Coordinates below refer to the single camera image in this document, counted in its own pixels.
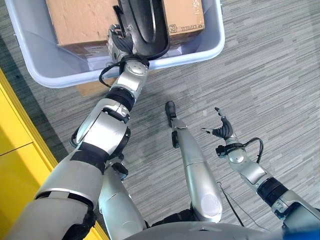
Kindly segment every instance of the cardboard box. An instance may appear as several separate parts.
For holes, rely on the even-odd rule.
[[[163,0],[170,45],[188,42],[205,29],[201,0]]]
[[[83,58],[108,55],[107,35],[117,24],[118,0],[46,0],[59,46]],[[205,27],[201,0],[163,0],[171,45]]]
[[[46,0],[59,46],[83,58],[108,55],[107,35],[117,24],[118,0]]]

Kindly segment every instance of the wire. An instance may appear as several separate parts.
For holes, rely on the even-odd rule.
[[[260,226],[260,225],[237,203],[237,201],[234,200],[232,196],[230,196],[230,194],[228,194],[227,192],[225,192],[224,189],[222,188],[221,182],[218,181],[217,183],[220,185],[220,188],[221,188],[223,194],[229,196],[229,198],[230,198],[232,201],[234,201],[234,203],[254,222],[254,224],[255,224],[258,228],[263,229],[263,230],[266,230],[266,231],[268,231],[268,232],[271,232],[270,230],[268,230],[268,229]]]
[[[256,163],[259,164],[261,157],[262,157],[262,153],[264,152],[264,142],[259,138],[259,137],[254,137],[252,139],[250,139],[248,142],[246,142],[245,144],[243,144],[244,147],[249,146],[250,144],[252,144],[255,141],[259,141],[260,142],[260,149],[259,149],[259,154],[257,155],[258,158],[256,160]]]
[[[249,215],[249,213],[247,213],[247,212],[236,202],[236,200],[234,200],[234,199],[232,198],[232,196],[230,196],[230,194],[228,194],[228,193],[225,193],[225,194],[227,194],[227,195],[229,196],[229,198],[231,198],[231,200],[234,201],[234,203],[252,220],[252,222],[254,222],[254,224],[255,224],[258,228],[261,228],[261,229],[263,229],[263,230],[266,230],[266,231],[268,231],[268,232],[271,232],[270,230],[268,230],[268,229],[260,226],[260,225]]]
[[[106,72],[108,72],[109,70],[111,70],[112,68],[114,68],[114,67],[119,67],[120,64],[122,64],[123,62],[124,62],[124,61],[119,61],[119,62],[117,62],[117,63],[114,63],[114,64],[109,65],[109,66],[107,66],[106,68],[104,68],[104,69],[101,71],[100,75],[99,75],[99,82],[102,83],[103,85],[107,86],[108,88],[111,88],[111,86],[110,86],[109,84],[107,84],[107,83],[104,82],[104,80],[103,80],[103,75],[104,75]]]
[[[74,148],[78,147],[78,145],[74,142],[74,139],[77,138],[78,131],[79,131],[79,127],[74,131],[74,133],[71,135],[69,140],[70,145]]]
[[[244,223],[241,221],[241,219],[240,219],[240,217],[238,216],[236,210],[234,209],[234,207],[232,206],[231,202],[229,201],[229,198],[227,197],[227,194],[225,193],[224,189],[222,188],[221,182],[218,181],[217,184],[220,184],[221,191],[222,191],[223,195],[225,196],[225,199],[227,200],[227,202],[228,202],[231,210],[233,211],[234,215],[235,215],[236,218],[238,219],[240,225],[241,225],[242,227],[244,227],[244,226],[245,226]]]

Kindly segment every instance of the white plastic tub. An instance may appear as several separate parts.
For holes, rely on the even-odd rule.
[[[111,62],[108,56],[88,60],[57,45],[46,0],[5,0],[26,67],[35,81],[48,88],[65,88],[96,81]],[[202,0],[205,30],[179,50],[150,62],[150,69],[161,69],[216,57],[225,44],[220,0]],[[105,78],[116,77],[113,68]]]

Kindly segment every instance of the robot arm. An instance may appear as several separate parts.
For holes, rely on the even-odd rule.
[[[272,212],[289,230],[320,228],[320,212],[259,165],[263,147],[260,148],[257,162],[251,161],[246,152],[246,144],[239,142],[225,114],[219,108],[215,110],[221,116],[222,127],[201,130],[225,140],[225,146],[219,145],[216,148],[217,155],[228,159],[232,169],[271,207]]]
[[[83,239],[95,224],[106,162],[118,157],[130,138],[127,122],[148,66],[130,60],[106,98],[77,132],[76,149],[52,171],[6,236],[20,239]]]

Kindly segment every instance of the yellow cabinet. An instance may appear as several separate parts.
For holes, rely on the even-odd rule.
[[[32,124],[0,69],[0,239],[57,161]],[[96,222],[85,240],[107,240]]]

